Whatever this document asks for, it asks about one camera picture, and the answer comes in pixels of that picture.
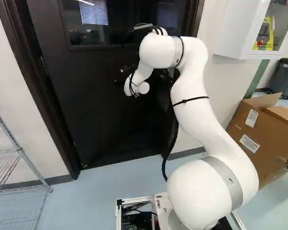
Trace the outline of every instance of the white robotic arm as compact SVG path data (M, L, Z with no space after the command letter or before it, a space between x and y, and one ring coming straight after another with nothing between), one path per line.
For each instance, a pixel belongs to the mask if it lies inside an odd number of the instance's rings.
M219 124L204 87L208 52L194 37L148 34L140 46L140 63L125 82L126 95L147 93L145 80L153 69L177 68L180 77L171 101L181 128L204 146L208 156L172 173L168 196L180 221L191 230L209 230L232 210L248 203L258 191L255 167Z

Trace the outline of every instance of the green wall trim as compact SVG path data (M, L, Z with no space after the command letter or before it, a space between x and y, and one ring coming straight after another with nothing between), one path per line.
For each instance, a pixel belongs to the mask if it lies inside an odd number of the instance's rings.
M257 88L257 85L259 84L259 82L261 80L261 77L263 76L265 70L267 69L269 62L270 62L270 60L266 60L266 59L261 61L260 65L256 71L256 74L255 74L247 92L245 93L243 99L248 99L248 98L252 97L254 91Z

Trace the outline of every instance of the gray trash can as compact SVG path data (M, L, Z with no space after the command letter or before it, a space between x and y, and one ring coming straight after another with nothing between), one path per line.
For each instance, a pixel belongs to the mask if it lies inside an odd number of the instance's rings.
M288 58L280 59L269 82L269 93L283 92L283 99L288 99Z

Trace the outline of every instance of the white wall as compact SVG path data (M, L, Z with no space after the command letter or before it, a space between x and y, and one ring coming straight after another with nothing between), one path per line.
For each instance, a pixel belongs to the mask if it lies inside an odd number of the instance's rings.
M205 0L203 15L198 32L209 51L209 61L205 70L205 86L212 108L223 127L233 117L240 101L243 99L260 60L237 60L212 54L217 39L218 23L223 17L226 0ZM202 146L182 130L173 152L198 148Z
M286 52L286 54L284 55L284 58L288 58L288 51ZM267 66L267 69L265 70L258 86L257 89L261 89L261 88L265 88L268 86L268 83L272 77L272 74L277 66L278 63L278 59L273 59L270 60L269 65Z
M0 21L0 115L45 178L69 174L23 79ZM8 144L0 132L0 148ZM8 182L36 180L23 160Z

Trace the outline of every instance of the metal wire rack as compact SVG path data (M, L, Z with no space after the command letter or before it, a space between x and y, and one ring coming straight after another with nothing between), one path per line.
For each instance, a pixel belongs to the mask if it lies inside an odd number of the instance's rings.
M35 186L0 192L0 230L36 230L48 188Z
M0 190L13 172L21 156L16 150L0 150Z
M0 127L13 149L0 150L0 230L36 230L49 191L52 190L0 117ZM43 186L2 190L20 158Z

